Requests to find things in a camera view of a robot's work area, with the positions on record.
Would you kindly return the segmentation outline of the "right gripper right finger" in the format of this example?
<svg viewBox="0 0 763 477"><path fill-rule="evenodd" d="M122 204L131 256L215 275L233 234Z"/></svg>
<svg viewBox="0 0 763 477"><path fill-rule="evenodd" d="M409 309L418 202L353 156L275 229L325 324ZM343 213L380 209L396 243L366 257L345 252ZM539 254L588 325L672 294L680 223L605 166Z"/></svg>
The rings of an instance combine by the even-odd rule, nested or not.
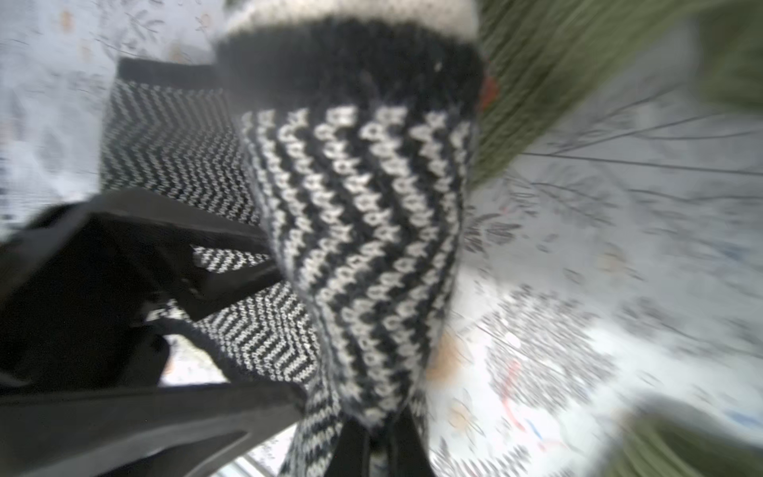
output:
<svg viewBox="0 0 763 477"><path fill-rule="evenodd" d="M392 477L435 476L409 407L391 426L387 457Z"/></svg>

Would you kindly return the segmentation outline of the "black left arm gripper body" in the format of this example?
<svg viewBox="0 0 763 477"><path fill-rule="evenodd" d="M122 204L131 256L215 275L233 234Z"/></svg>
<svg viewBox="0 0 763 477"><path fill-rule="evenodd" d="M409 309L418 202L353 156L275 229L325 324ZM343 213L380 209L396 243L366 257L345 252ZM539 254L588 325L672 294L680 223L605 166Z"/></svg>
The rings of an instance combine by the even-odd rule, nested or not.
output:
<svg viewBox="0 0 763 477"><path fill-rule="evenodd" d="M159 196L53 206L1 247L1 391L156 387L169 345L145 322L155 285L125 249L196 209Z"/></svg>

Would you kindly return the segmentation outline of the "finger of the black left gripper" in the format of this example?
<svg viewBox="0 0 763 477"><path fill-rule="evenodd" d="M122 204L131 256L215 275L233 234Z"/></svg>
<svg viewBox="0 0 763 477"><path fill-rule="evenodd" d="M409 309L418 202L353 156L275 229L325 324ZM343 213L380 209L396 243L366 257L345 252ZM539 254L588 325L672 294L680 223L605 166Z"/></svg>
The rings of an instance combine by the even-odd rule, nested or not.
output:
<svg viewBox="0 0 763 477"><path fill-rule="evenodd" d="M151 289L193 321L282 280L257 226L143 189L100 194L93 198L93 214Z"/></svg>
<svg viewBox="0 0 763 477"><path fill-rule="evenodd" d="M4 476L211 476L297 423L298 385L259 381L2 397Z"/></svg>

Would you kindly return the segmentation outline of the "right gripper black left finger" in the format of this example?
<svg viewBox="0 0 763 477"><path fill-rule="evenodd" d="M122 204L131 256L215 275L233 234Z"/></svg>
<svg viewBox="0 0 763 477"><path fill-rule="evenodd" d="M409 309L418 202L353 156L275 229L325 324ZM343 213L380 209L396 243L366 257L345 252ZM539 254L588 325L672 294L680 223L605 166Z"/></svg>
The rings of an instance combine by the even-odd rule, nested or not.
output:
<svg viewBox="0 0 763 477"><path fill-rule="evenodd" d="M355 421L346 421L339 435L325 477L368 477L370 470L371 435Z"/></svg>

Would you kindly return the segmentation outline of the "green knit scarf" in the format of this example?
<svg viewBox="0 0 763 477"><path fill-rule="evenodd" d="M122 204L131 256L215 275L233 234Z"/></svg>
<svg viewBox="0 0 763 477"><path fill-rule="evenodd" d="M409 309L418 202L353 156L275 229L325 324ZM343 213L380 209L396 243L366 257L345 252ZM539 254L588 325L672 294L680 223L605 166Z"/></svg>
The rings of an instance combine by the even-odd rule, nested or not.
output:
<svg viewBox="0 0 763 477"><path fill-rule="evenodd" d="M677 23L699 23L699 90L762 109L759 1L486 1L481 39L499 91L486 107L472 186L497 177L568 111Z"/></svg>

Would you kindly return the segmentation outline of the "black white patterned knit scarf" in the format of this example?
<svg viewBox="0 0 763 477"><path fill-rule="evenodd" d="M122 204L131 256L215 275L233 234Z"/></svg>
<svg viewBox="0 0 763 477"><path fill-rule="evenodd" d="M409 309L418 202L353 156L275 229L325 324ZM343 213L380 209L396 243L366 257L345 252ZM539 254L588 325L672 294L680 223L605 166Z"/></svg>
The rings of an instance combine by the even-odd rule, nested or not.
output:
<svg viewBox="0 0 763 477"><path fill-rule="evenodd" d="M229 376L307 395L280 472L322 476L346 421L389 475L444 327L485 64L473 1L232 1L212 65L123 58L103 190L260 227L282 280L199 322L155 313Z"/></svg>

